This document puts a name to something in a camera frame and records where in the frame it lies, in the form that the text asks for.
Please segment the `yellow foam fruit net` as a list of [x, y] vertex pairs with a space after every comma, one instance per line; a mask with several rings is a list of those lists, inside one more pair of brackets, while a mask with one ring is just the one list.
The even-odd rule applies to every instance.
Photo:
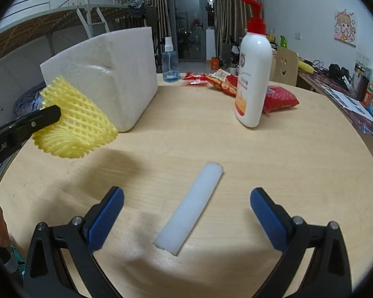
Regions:
[[61, 111], [58, 122], [32, 136], [42, 151], [61, 158], [81, 158], [117, 138], [118, 130], [108, 117], [65, 78], [55, 78], [40, 95], [43, 109], [58, 106]]

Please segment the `white foam strip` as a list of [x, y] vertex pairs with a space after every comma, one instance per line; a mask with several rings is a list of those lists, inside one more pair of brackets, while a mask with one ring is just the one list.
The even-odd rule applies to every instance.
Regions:
[[218, 163], [206, 163], [183, 201], [157, 235], [155, 247], [177, 256], [204, 211], [224, 172]]

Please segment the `blue plaid quilt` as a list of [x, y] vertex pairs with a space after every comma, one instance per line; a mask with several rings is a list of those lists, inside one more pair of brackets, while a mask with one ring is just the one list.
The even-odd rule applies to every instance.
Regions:
[[42, 107], [43, 98], [40, 95], [42, 90], [46, 87], [46, 83], [41, 83], [33, 86], [22, 94], [13, 106], [13, 113], [15, 118], [20, 118], [31, 112], [35, 112]]

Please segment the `white metal bunk bed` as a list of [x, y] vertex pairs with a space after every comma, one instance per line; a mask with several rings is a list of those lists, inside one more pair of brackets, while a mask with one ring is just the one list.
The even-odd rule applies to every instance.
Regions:
[[[30, 1], [33, 0], [23, 0], [15, 5]], [[66, 0], [59, 7], [52, 9], [50, 0], [47, 0], [18, 9], [8, 17], [47, 5], [46, 11], [28, 15], [0, 29], [0, 60], [14, 50], [44, 36], [48, 39], [50, 51], [54, 52], [54, 32], [72, 27], [82, 26], [88, 38], [96, 36], [100, 26], [105, 32], [110, 32], [110, 20], [120, 20], [127, 15], [131, 7], [141, 7], [146, 3], [147, 0]]]

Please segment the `white styrofoam box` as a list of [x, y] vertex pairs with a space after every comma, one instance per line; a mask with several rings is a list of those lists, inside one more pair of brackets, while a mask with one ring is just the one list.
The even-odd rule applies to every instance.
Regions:
[[150, 27], [85, 40], [43, 62], [40, 69], [47, 84], [65, 78], [121, 133], [135, 126], [158, 90]]

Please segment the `printed paper sheet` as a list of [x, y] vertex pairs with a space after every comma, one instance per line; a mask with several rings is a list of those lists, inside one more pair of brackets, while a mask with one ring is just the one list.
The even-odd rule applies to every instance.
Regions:
[[323, 87], [324, 91], [331, 96], [342, 108], [347, 109], [355, 114], [358, 114], [367, 120], [373, 122], [373, 117], [369, 114], [369, 112], [363, 107], [363, 105], [349, 96], [343, 94], [342, 92], [338, 92], [335, 89], [327, 87], [326, 85]]

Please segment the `wooden smiley chair back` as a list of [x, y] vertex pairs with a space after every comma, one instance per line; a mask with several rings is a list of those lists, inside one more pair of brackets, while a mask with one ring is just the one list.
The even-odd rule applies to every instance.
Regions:
[[297, 52], [282, 46], [277, 47], [277, 50], [272, 52], [270, 81], [296, 86], [298, 61]]

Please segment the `orange red snack bag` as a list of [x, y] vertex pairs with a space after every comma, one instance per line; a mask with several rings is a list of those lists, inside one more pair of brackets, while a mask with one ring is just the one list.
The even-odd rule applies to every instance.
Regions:
[[222, 93], [233, 98], [236, 97], [238, 84], [238, 77], [236, 75], [232, 75], [223, 69], [218, 69], [215, 73], [208, 74], [206, 79]]

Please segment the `black headphones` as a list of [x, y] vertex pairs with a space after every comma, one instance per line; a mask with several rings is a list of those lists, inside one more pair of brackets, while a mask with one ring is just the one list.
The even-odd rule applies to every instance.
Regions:
[[337, 64], [332, 63], [327, 71], [328, 77], [337, 82], [349, 84], [351, 82], [349, 70], [345, 67], [340, 67]]

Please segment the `red snack packet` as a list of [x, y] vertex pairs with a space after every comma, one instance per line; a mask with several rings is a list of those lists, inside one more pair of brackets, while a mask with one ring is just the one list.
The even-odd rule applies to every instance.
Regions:
[[207, 75], [205, 73], [187, 72], [183, 77], [185, 85], [200, 85], [208, 84]]

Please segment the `orange bucket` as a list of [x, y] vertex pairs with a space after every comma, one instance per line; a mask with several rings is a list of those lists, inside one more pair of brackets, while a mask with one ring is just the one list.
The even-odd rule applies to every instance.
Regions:
[[218, 57], [212, 57], [210, 61], [211, 70], [217, 71], [221, 67], [221, 59]]

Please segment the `clear blue spray bottle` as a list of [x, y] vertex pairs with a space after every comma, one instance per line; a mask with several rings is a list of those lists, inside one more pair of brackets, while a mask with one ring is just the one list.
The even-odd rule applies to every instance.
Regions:
[[165, 37], [164, 51], [162, 52], [162, 72], [163, 80], [167, 83], [173, 83], [181, 79], [178, 70], [178, 55], [172, 43], [172, 37]]

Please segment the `green bottle on desk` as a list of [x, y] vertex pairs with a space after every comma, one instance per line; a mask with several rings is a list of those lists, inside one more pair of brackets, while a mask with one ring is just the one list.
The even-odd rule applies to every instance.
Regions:
[[280, 46], [283, 47], [283, 48], [288, 47], [287, 40], [286, 40], [285, 36], [282, 36], [282, 35], [280, 36]]

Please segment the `right brown curtain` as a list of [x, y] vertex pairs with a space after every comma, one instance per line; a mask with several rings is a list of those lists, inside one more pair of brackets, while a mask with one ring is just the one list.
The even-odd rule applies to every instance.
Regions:
[[230, 44], [230, 36], [235, 40], [243, 37], [246, 22], [251, 17], [251, 8], [241, 0], [215, 0], [216, 55], [222, 55], [222, 44]]

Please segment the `cartoon girl wall poster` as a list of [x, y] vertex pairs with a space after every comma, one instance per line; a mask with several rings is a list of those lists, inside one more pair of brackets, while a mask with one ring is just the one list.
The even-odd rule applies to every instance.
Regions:
[[354, 12], [346, 9], [335, 12], [334, 39], [356, 46], [357, 43], [357, 17]]

